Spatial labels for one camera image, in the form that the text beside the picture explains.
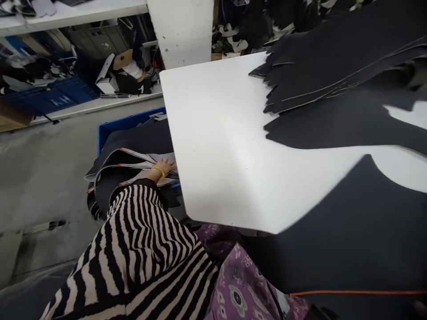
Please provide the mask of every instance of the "white column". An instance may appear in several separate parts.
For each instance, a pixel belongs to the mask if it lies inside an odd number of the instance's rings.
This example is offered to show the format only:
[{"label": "white column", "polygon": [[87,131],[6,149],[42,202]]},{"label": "white column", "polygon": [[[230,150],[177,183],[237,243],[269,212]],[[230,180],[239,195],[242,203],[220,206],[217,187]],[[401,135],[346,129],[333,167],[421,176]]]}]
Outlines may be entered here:
[{"label": "white column", "polygon": [[210,61],[214,0],[147,0],[166,69]]}]

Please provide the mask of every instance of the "person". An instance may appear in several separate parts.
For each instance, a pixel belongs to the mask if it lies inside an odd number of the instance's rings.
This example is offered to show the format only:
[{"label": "person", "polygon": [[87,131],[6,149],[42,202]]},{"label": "person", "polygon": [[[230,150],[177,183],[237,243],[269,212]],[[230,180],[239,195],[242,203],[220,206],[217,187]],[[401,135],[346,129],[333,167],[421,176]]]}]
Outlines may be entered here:
[{"label": "person", "polygon": [[305,319],[310,303],[268,282],[236,228],[192,232],[167,212],[157,182],[173,165],[117,195],[41,319]]}]

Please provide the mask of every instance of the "storage shelf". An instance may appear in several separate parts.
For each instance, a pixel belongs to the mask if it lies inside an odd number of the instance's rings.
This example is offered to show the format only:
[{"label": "storage shelf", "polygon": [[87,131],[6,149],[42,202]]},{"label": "storage shelf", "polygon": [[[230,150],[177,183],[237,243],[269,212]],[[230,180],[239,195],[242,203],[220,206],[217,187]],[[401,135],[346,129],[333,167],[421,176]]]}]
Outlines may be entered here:
[{"label": "storage shelf", "polygon": [[[118,98],[118,99],[96,99],[83,104],[78,104],[70,108],[62,109],[56,112],[47,114],[52,120],[61,120],[72,116],[78,116],[95,111],[105,110],[108,108],[118,107],[125,104],[130,104],[138,101],[157,98],[163,95],[161,85],[155,85],[152,93],[149,95],[132,96],[131,98]],[[45,117],[36,117],[30,122],[30,125],[41,124],[49,122]]]},{"label": "storage shelf", "polygon": [[92,0],[75,7],[55,2],[57,12],[43,18],[26,18],[22,24],[16,17],[0,18],[0,36],[63,28],[106,19],[147,13],[146,0]]}]

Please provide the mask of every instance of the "yellow bracelet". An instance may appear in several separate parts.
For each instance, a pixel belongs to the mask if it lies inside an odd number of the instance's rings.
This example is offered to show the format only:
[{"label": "yellow bracelet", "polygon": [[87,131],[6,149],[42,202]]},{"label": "yellow bracelet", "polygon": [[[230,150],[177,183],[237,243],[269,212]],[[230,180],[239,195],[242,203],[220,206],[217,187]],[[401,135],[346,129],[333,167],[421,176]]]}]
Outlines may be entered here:
[{"label": "yellow bracelet", "polygon": [[162,179],[166,177],[166,172],[161,167],[158,167],[158,166],[151,167],[151,170],[154,170],[154,169],[157,169],[158,171],[160,171]]}]

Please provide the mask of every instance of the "orange wire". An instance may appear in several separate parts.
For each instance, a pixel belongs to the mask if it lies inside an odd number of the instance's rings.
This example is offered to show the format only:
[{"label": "orange wire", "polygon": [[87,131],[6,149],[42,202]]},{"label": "orange wire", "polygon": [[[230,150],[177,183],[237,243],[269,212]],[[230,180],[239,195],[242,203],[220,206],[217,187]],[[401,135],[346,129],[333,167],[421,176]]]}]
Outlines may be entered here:
[{"label": "orange wire", "polygon": [[382,295],[382,296],[419,296],[427,295],[427,291],[364,291],[364,290],[313,290],[293,292],[290,296],[306,296],[311,294],[360,294],[360,295]]}]

